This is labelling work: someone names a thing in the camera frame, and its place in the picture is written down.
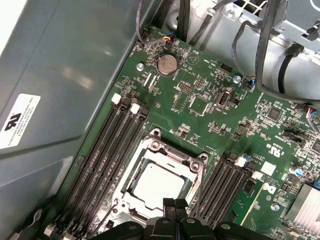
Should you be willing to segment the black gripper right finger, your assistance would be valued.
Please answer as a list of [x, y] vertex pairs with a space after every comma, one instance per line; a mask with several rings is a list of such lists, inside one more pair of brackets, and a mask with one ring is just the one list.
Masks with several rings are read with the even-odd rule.
[[183, 240], [269, 240], [261, 233], [257, 233], [233, 222], [221, 222], [211, 228], [197, 217], [189, 217], [185, 199], [175, 200], [175, 212]]

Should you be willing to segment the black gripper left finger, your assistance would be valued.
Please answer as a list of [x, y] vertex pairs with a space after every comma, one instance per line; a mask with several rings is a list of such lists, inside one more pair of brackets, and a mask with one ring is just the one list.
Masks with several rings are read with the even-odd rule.
[[172, 198], [163, 199], [163, 216], [150, 218], [143, 227], [135, 221], [127, 221], [92, 240], [175, 240], [177, 233], [176, 202]]

